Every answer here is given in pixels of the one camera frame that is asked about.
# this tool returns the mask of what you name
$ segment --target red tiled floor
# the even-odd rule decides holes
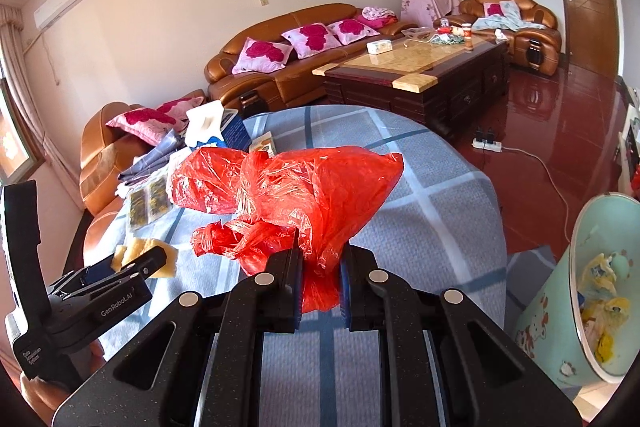
[[[540,162],[522,153],[480,152],[471,147],[478,125],[492,127],[504,147],[542,159],[569,204],[572,233],[582,206],[615,188],[614,162],[625,106],[613,80],[576,66],[551,78],[513,68],[509,94],[469,126],[453,145],[494,184],[502,208],[509,253],[550,245],[556,257],[567,247],[565,206]]]

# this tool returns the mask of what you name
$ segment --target light green trash can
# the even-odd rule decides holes
[[[613,358],[596,361],[587,343],[577,283],[598,254],[628,259],[629,277],[618,296],[630,302],[629,318],[614,335]],[[556,269],[517,321],[513,339],[559,387],[622,381],[640,348],[640,203],[624,194],[597,196],[582,209],[572,241]]]

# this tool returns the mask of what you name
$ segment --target curtain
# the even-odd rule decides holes
[[[22,12],[10,6],[0,5],[0,50],[4,57],[4,73],[9,91],[22,119],[35,140],[41,145],[45,160],[62,182],[73,202],[82,210],[84,205],[80,197],[79,171],[65,159],[50,140],[33,102],[20,38],[23,28]]]

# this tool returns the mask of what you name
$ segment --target pillow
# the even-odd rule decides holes
[[[156,109],[141,107],[133,111],[119,114],[107,122],[109,127],[119,127],[125,132],[137,136],[142,141],[155,147],[170,129],[175,132],[184,130],[186,123]]]
[[[484,16],[490,17],[491,15],[504,16],[500,4],[497,2],[485,2],[484,3]]]
[[[500,1],[500,8],[505,17],[513,16],[519,20],[522,20],[520,15],[520,7],[516,1]]]
[[[355,19],[345,19],[343,21],[334,22],[333,24],[329,24],[327,27],[332,34],[338,37],[338,40],[342,44],[359,41],[364,37],[380,35],[377,31]]]
[[[273,73],[284,68],[293,48],[277,42],[254,41],[247,37],[244,47],[238,57],[232,74],[245,71],[258,71],[260,73]]]
[[[163,112],[178,121],[187,120],[187,111],[198,107],[203,101],[203,96],[178,98],[171,102],[164,102],[160,107],[156,107],[156,111]]]
[[[295,30],[284,32],[282,36],[291,42],[298,54],[298,58],[312,57],[341,46],[340,42],[321,23],[308,24]]]
[[[370,21],[369,19],[364,18],[362,14],[359,14],[356,17],[356,20],[358,22],[361,22],[365,26],[368,26],[369,28],[373,28],[374,30],[379,30],[380,28],[382,28],[383,26],[386,26],[387,24],[394,24],[398,22],[398,17],[396,17],[395,15],[390,15],[389,17],[382,17],[382,19],[376,19],[374,21]]]

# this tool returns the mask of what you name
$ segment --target red plastic bag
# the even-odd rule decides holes
[[[211,214],[238,212],[191,238],[196,255],[238,259],[253,275],[272,253],[290,248],[295,229],[304,255],[303,312],[338,303],[337,266],[346,241],[382,206],[402,175],[402,155],[360,147],[289,151],[269,158],[202,147],[175,170],[176,204]]]

